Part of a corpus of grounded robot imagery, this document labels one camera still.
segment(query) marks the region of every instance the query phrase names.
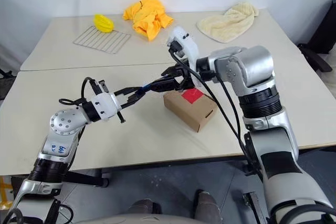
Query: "gray floor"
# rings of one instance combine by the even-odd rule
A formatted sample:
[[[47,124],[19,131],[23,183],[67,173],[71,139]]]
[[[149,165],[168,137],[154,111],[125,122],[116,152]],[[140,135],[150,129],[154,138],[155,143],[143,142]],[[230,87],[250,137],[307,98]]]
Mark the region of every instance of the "gray floor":
[[[336,206],[336,153],[313,152],[300,157],[300,165],[320,184]],[[256,176],[245,177],[241,162],[214,162],[173,167],[117,171],[108,188],[65,184],[59,199],[75,213],[73,222],[108,217],[125,212],[135,201],[151,198],[165,214],[190,217],[194,193],[208,190],[221,208],[224,223],[255,223],[244,206],[242,193],[256,191],[266,216],[263,187]],[[62,211],[65,222],[67,210]]]

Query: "cream towel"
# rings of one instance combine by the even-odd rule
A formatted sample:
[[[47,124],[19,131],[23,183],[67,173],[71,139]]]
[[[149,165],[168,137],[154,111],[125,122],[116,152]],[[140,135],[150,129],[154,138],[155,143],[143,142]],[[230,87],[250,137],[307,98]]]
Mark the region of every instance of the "cream towel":
[[[253,24],[259,10],[248,2],[240,3],[224,15],[217,15],[197,22],[198,29],[221,43],[228,43],[243,34]]]

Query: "cardboard box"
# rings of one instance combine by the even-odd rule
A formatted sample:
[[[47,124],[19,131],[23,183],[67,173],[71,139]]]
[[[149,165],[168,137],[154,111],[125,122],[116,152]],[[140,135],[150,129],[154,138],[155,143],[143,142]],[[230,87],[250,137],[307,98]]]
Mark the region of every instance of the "cardboard box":
[[[163,96],[164,105],[194,131],[199,132],[213,117],[217,104],[198,89],[180,93],[169,91]]]

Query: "person's feet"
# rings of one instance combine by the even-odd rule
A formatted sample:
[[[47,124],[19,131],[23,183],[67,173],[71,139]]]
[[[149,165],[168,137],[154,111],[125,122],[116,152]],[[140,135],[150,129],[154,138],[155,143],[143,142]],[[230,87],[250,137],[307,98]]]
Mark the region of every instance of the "person's feet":
[[[209,192],[198,190],[195,195],[194,219],[208,224],[222,224],[220,209]]]
[[[151,199],[142,199],[135,202],[128,210],[128,214],[162,214],[160,204]]]

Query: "yellow cloth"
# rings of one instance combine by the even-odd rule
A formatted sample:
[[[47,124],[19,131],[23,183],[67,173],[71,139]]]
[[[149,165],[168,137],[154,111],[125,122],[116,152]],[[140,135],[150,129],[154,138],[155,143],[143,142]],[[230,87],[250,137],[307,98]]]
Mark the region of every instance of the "yellow cloth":
[[[160,28],[166,28],[174,19],[164,13],[164,6],[159,0],[140,0],[124,11],[123,19],[133,20],[133,29],[148,40],[153,40]]]
[[[248,2],[240,3],[229,9],[224,15],[205,18],[196,25],[198,29],[221,43],[228,43],[251,27],[259,10]]]

